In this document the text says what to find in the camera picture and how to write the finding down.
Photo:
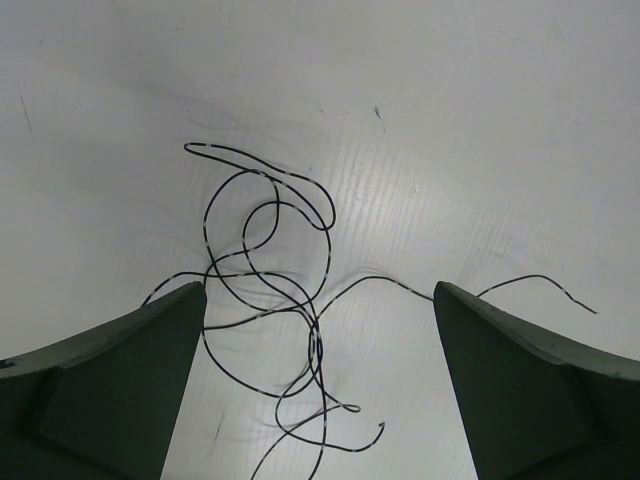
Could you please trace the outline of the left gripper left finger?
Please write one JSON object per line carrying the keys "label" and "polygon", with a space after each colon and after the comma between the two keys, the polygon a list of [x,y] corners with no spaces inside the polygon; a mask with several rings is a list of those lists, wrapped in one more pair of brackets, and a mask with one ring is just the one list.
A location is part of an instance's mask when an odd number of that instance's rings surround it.
{"label": "left gripper left finger", "polygon": [[160,478],[206,304],[192,282],[2,360],[2,478]]}

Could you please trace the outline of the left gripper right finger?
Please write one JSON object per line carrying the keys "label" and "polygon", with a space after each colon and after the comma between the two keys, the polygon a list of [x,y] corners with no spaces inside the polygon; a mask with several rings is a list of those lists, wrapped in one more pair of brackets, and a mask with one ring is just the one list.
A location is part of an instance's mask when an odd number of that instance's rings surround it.
{"label": "left gripper right finger", "polygon": [[639,363],[449,282],[434,311],[480,479],[636,479]]}

